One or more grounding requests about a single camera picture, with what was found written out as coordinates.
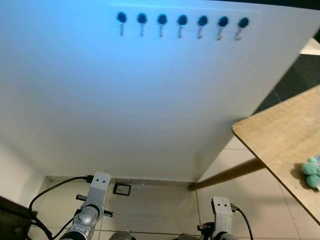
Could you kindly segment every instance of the black cable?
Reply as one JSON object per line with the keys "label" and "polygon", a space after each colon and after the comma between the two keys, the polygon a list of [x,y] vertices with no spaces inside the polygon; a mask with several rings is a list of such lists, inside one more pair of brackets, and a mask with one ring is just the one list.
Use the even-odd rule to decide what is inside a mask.
{"label": "black cable", "polygon": [[78,180],[78,179],[84,179],[84,180],[86,180],[86,181],[88,182],[88,180],[89,180],[88,178],[89,178],[89,176],[76,176],[76,177],[72,177],[72,178],[70,178],[70,179],[67,179],[67,180],[65,180],[65,181],[62,181],[62,182],[60,182],[60,183],[58,183],[58,184],[56,184],[56,185],[48,188],[47,190],[44,190],[43,192],[39,193],[39,194],[38,194],[37,196],[35,196],[35,198],[32,199],[32,201],[30,202],[29,209],[28,209],[29,215],[30,215],[30,217],[37,223],[36,226],[38,226],[39,228],[42,229],[42,231],[44,231],[46,237],[47,237],[49,240],[54,240],[54,238],[52,237],[52,233],[50,232],[50,230],[34,215],[34,213],[33,213],[33,211],[32,211],[32,206],[33,206],[34,202],[35,202],[39,197],[41,197],[43,194],[51,191],[52,189],[55,189],[55,188],[61,186],[62,184],[66,184],[66,183],[68,183],[68,182],[71,182],[71,181],[73,181],[73,180]]}
{"label": "black cable", "polygon": [[244,220],[245,220],[245,223],[246,223],[246,225],[248,226],[248,229],[249,229],[250,239],[251,239],[251,240],[254,240],[254,236],[252,235],[252,230],[251,230],[249,221],[248,221],[245,213],[244,213],[240,208],[238,208],[238,207],[236,208],[236,210],[237,210],[238,212],[240,212],[241,215],[243,216],[243,218],[244,218]]}
{"label": "black cable", "polygon": [[53,237],[53,239],[56,239],[62,232],[63,230],[74,220],[74,218],[71,218],[61,229],[58,231],[58,233]]}

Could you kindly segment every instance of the green plush toy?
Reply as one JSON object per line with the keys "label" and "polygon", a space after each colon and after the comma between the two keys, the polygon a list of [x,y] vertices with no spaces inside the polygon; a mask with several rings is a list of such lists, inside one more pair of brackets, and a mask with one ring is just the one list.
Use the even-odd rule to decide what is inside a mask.
{"label": "green plush toy", "polygon": [[309,157],[307,161],[302,165],[302,171],[307,175],[306,182],[320,191],[320,155]]}

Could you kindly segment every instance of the metal bracket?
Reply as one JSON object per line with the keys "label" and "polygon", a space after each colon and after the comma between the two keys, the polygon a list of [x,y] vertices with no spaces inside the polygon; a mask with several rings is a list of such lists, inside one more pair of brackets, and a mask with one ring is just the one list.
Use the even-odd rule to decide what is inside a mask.
{"label": "metal bracket", "polygon": [[224,196],[214,196],[211,205],[214,213],[214,230],[210,238],[214,240],[221,232],[232,232],[233,213],[229,199]]}
{"label": "metal bracket", "polygon": [[104,214],[104,202],[107,195],[108,186],[111,180],[109,174],[103,172],[96,172],[89,188],[88,196],[81,206],[81,209],[88,205],[95,205],[99,208],[99,221]]}

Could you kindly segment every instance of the tile floor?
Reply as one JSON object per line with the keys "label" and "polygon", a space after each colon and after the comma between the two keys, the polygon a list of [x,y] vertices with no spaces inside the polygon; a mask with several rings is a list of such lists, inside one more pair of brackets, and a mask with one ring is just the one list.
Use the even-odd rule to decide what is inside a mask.
{"label": "tile floor", "polygon": [[[236,138],[222,150],[203,175],[203,179],[251,159],[252,154]],[[319,240],[318,226],[297,201],[266,170],[188,192],[181,186],[132,185],[131,195],[114,195],[110,185],[105,209],[114,217],[104,216],[97,224],[92,240],[108,240],[114,231],[129,230],[137,240],[173,240],[181,233],[198,235],[197,225],[214,219],[210,200],[226,196],[247,215],[253,235],[261,240]],[[89,184],[68,183],[49,192],[35,205],[38,217],[53,233],[67,222],[82,204],[77,194],[86,195]],[[247,240],[248,229],[239,213],[234,213],[233,233]],[[32,227],[33,240],[45,235]]]}

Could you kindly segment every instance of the hook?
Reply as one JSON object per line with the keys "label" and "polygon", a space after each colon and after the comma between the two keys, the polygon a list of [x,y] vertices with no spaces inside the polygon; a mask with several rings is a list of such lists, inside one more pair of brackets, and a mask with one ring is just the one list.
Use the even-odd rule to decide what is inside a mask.
{"label": "hook", "polygon": [[144,25],[147,22],[147,16],[144,13],[139,13],[139,15],[137,17],[137,21],[138,21],[138,23],[140,23],[140,26],[141,26],[140,37],[143,37],[144,36]]}
{"label": "hook", "polygon": [[124,35],[124,24],[127,21],[127,15],[124,12],[119,12],[116,19],[120,23],[120,36]]}
{"label": "hook", "polygon": [[244,17],[239,21],[239,23],[238,23],[239,29],[235,35],[235,40],[239,41],[240,39],[242,39],[242,37],[240,37],[239,35],[240,35],[241,31],[248,25],[249,25],[249,18],[247,18],[247,17]]}
{"label": "hook", "polygon": [[157,22],[160,25],[160,31],[159,31],[160,38],[163,37],[162,29],[163,29],[164,25],[167,23],[167,21],[168,21],[168,19],[167,19],[167,16],[165,14],[160,14],[158,16]]}
{"label": "hook", "polygon": [[228,25],[229,19],[226,16],[223,16],[220,18],[219,22],[218,22],[218,26],[219,26],[219,31],[218,31],[218,36],[217,36],[217,40],[221,40],[223,37],[221,35],[222,30],[225,26]]}
{"label": "hook", "polygon": [[182,31],[182,28],[185,27],[188,23],[188,19],[187,19],[187,16],[186,15],[181,15],[178,20],[178,25],[180,26],[179,27],[179,32],[178,32],[178,38],[181,38],[182,37],[182,34],[181,34],[181,31]]}
{"label": "hook", "polygon": [[199,25],[199,31],[198,31],[198,39],[202,38],[201,32],[202,32],[202,28],[207,25],[208,23],[208,18],[207,16],[203,15],[201,17],[199,17],[198,19],[198,25]]}

